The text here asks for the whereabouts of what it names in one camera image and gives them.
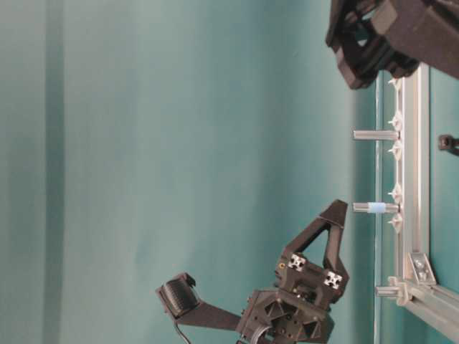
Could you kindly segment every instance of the metal standoff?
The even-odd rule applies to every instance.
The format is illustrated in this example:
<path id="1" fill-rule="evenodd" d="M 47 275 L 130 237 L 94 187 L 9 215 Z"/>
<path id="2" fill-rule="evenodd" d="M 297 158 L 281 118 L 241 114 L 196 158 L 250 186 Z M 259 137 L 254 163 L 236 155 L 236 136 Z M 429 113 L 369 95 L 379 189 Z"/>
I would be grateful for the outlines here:
<path id="1" fill-rule="evenodd" d="M 399 205 L 382 202 L 354 203 L 354 212 L 369 214 L 398 213 Z"/>
<path id="2" fill-rule="evenodd" d="M 354 140 L 398 140 L 400 134 L 393 130 L 354 130 Z"/>
<path id="3" fill-rule="evenodd" d="M 398 287 L 376 287 L 375 292 L 377 297 L 398 297 Z"/>

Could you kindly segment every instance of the black 3d-printed part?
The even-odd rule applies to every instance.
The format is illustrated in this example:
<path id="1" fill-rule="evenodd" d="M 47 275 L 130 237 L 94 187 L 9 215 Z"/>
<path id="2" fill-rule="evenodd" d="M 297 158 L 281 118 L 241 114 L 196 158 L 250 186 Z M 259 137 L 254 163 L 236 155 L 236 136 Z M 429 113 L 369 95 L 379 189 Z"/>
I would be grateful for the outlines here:
<path id="1" fill-rule="evenodd" d="M 334 201 L 283 250 L 276 266 L 278 288 L 255 290 L 239 317 L 200 300 L 194 280 L 180 274 L 156 290 L 165 311 L 178 324 L 235 330 L 238 344 L 326 343 L 333 330 L 330 304 L 343 295 L 349 280 L 339 258 L 347 204 Z M 303 251 L 324 231 L 328 232 L 323 266 Z"/>
<path id="2" fill-rule="evenodd" d="M 438 149 L 459 156 L 459 138 L 454 138 L 451 135 L 440 135 L 438 137 Z"/>
<path id="3" fill-rule="evenodd" d="M 163 286 L 164 297 L 169 301 L 172 314 L 179 317 L 199 304 L 185 279 L 173 279 Z"/>
<path id="4" fill-rule="evenodd" d="M 352 89 L 380 70 L 409 76 L 419 61 L 459 78 L 459 1 L 332 0 L 326 43 Z"/>

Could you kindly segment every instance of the screw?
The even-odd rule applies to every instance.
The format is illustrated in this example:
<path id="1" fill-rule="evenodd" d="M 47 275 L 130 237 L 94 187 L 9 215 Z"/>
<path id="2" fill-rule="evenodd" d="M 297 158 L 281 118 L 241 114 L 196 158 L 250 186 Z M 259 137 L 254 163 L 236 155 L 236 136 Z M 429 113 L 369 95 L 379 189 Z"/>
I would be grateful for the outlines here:
<path id="1" fill-rule="evenodd" d="M 425 268 L 425 264 L 424 264 L 423 262 L 421 262 L 419 259 L 415 259 L 415 266 L 416 266 L 416 268 L 418 268 L 419 270 Z"/>
<path id="2" fill-rule="evenodd" d="M 427 274 L 423 271 L 421 271 L 419 273 L 419 278 L 421 279 L 421 281 L 425 281 L 427 279 Z"/>

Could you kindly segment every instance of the teal wall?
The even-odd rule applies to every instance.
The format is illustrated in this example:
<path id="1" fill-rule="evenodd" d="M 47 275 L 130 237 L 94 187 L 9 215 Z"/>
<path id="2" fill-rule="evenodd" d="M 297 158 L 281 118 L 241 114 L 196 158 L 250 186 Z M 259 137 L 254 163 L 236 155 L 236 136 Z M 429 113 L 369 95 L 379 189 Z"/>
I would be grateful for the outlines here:
<path id="1" fill-rule="evenodd" d="M 181 343 L 162 282 L 188 271 L 239 312 L 329 202 L 374 199 L 374 145 L 351 139 L 374 88 L 337 71 L 329 5 L 2 2 L 1 343 Z M 372 341 L 373 249 L 349 212 L 331 343 Z"/>
<path id="2" fill-rule="evenodd" d="M 459 292 L 459 157 L 438 150 L 438 136 L 459 137 L 459 81 L 432 70 L 430 86 L 430 251 L 439 283 Z"/>

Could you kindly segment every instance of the metal bracket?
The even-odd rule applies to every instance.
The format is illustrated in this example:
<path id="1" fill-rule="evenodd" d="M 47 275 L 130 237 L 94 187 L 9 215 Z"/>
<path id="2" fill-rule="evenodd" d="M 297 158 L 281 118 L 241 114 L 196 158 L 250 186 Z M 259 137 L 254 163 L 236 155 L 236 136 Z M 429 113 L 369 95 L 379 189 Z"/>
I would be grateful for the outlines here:
<path id="1" fill-rule="evenodd" d="M 426 253 L 410 253 L 409 257 L 416 283 L 419 285 L 436 285 L 437 280 Z"/>
<path id="2" fill-rule="evenodd" d="M 342 276 L 340 276 L 339 274 L 335 274 L 332 271 L 329 271 L 327 274 L 327 278 L 325 278 L 325 281 L 323 283 L 337 290 L 339 288 L 339 283 L 342 280 L 343 280 Z"/>
<path id="3" fill-rule="evenodd" d="M 295 269 L 298 272 L 303 271 L 303 266 L 306 264 L 306 258 L 301 257 L 300 254 L 292 254 L 288 267 Z"/>

